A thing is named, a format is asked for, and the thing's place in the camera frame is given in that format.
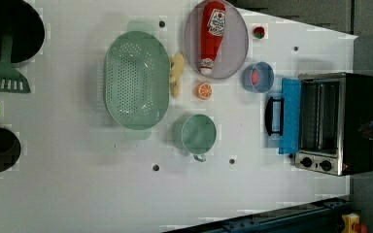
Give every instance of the screw hole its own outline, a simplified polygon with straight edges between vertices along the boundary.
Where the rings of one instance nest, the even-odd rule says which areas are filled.
[[[153,170],[155,172],[159,171],[159,166],[157,164],[153,165]]]

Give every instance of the white table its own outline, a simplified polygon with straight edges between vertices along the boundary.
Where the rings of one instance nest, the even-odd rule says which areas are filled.
[[[33,93],[0,93],[0,125],[23,146],[18,164],[0,174],[0,233],[160,232],[349,194],[348,177],[296,169],[266,147],[265,95],[244,90],[240,75],[268,62],[278,91],[281,77],[351,71],[354,36],[240,10],[250,28],[241,70],[210,81],[213,97],[200,101],[192,88],[204,79],[188,64],[180,97],[171,98],[151,137],[129,141],[103,104],[106,49],[130,19],[144,16],[169,54],[182,50],[183,26],[198,1],[29,2],[43,16],[47,40],[19,68]],[[266,28],[262,40],[251,35],[256,25]],[[205,163],[173,146],[171,126],[184,113],[217,124]]]

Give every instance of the green spatula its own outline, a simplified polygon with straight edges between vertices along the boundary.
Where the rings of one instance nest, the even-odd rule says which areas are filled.
[[[12,31],[6,30],[2,37],[0,60],[0,92],[30,93],[26,77],[16,70],[11,63]]]

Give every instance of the pink plate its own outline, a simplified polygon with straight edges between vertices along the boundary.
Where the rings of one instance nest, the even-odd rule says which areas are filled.
[[[198,4],[186,21],[186,57],[198,73],[200,73],[201,59],[200,37],[202,13],[205,5],[211,1],[214,0],[206,0]],[[247,57],[248,31],[244,19],[234,6],[223,0],[215,1],[222,2],[226,8],[226,25],[217,59],[215,60],[212,74],[209,77],[213,79],[225,79],[234,75],[241,68]]]

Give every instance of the toaster oven knob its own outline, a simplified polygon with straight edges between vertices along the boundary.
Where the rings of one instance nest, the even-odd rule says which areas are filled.
[[[320,166],[322,167],[322,169],[326,172],[328,172],[329,170],[331,170],[332,168],[332,165],[329,161],[325,160],[323,161],[322,163],[320,163]]]
[[[313,165],[313,161],[309,157],[304,157],[300,163],[304,165],[304,167],[311,167],[311,165]]]

